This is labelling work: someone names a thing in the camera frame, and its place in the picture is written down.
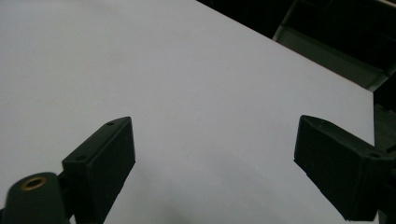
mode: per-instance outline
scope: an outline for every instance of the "dark surface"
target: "dark surface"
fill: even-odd
[[[216,11],[272,38],[292,0],[198,0]]]
[[[36,189],[22,189],[23,184],[34,177],[43,177],[45,183]],[[7,195],[2,224],[65,224],[69,223],[64,213],[64,203],[53,173],[30,175],[15,183]]]
[[[295,162],[347,220],[372,221],[393,158],[329,121],[300,118]]]
[[[374,92],[374,103],[396,112],[396,75],[390,77]]]
[[[63,160],[77,223],[103,223],[134,166],[131,118],[102,126]]]
[[[286,26],[388,73],[396,63],[396,8],[370,0],[302,0]]]

